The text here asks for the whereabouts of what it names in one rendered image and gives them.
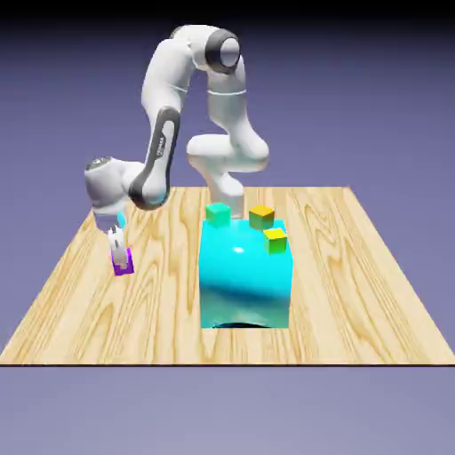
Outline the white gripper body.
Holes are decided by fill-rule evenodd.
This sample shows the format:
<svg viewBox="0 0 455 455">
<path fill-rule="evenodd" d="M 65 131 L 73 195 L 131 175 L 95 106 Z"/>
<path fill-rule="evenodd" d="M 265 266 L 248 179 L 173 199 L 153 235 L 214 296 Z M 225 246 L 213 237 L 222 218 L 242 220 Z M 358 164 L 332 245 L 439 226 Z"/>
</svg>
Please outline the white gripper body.
<svg viewBox="0 0 455 455">
<path fill-rule="evenodd" d="M 125 255 L 124 232 L 119 226 L 108 230 L 108 242 L 113 255 Z"/>
</svg>

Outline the small purple cube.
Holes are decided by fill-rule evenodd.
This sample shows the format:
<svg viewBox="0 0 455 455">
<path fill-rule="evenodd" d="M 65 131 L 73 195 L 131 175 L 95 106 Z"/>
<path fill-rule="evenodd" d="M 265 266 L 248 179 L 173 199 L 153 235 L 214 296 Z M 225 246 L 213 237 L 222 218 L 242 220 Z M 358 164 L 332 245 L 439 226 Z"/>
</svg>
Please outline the small purple cube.
<svg viewBox="0 0 455 455">
<path fill-rule="evenodd" d="M 129 247 L 127 247 L 126 248 L 126 252 L 127 252 L 127 264 L 126 264 L 125 267 L 122 267 L 121 265 L 116 264 L 115 261 L 114 261 L 114 257 L 111 257 L 114 273 L 117 276 L 130 275 L 130 274 L 134 273 L 134 265 L 133 265 L 133 261 L 132 261 L 131 249 Z"/>
</svg>

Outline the small green cube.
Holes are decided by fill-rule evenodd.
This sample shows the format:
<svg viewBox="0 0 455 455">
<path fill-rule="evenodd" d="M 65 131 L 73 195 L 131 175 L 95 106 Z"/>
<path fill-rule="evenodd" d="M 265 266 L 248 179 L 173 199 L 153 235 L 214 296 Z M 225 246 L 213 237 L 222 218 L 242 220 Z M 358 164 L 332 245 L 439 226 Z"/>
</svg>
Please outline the small green cube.
<svg viewBox="0 0 455 455">
<path fill-rule="evenodd" d="M 209 204 L 205 207 L 205 216 L 207 222 L 214 227 L 225 227 L 230 223 L 231 209 L 222 203 Z"/>
</svg>

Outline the small orange cube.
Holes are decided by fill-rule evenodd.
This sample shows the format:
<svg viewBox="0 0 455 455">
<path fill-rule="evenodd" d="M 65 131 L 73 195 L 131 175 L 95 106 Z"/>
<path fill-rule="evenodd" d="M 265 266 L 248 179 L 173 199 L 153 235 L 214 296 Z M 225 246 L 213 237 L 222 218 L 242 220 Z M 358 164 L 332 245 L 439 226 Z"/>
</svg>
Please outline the small orange cube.
<svg viewBox="0 0 455 455">
<path fill-rule="evenodd" d="M 263 205 L 257 205 L 249 210 L 249 226 L 264 231 L 274 226 L 275 210 Z"/>
</svg>

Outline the small yellow cube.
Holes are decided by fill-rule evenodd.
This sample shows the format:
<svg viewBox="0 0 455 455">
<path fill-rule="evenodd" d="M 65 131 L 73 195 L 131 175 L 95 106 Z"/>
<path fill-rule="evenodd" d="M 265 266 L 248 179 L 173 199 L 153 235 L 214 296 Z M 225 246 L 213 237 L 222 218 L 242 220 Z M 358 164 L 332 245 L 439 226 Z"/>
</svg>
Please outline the small yellow cube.
<svg viewBox="0 0 455 455">
<path fill-rule="evenodd" d="M 263 231 L 264 249 L 268 255 L 282 254 L 287 249 L 287 235 L 281 227 L 272 227 Z"/>
</svg>

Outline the large cyan box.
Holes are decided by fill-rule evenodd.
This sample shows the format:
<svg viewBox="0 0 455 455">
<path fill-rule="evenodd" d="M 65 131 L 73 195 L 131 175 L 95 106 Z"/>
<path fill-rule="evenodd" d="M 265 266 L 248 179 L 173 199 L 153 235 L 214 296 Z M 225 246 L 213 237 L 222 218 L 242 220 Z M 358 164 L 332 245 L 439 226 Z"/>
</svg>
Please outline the large cyan box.
<svg viewBox="0 0 455 455">
<path fill-rule="evenodd" d="M 198 255 L 203 328 L 289 326 L 291 247 L 277 253 L 269 252 L 271 247 L 248 220 L 225 227 L 203 222 Z"/>
</svg>

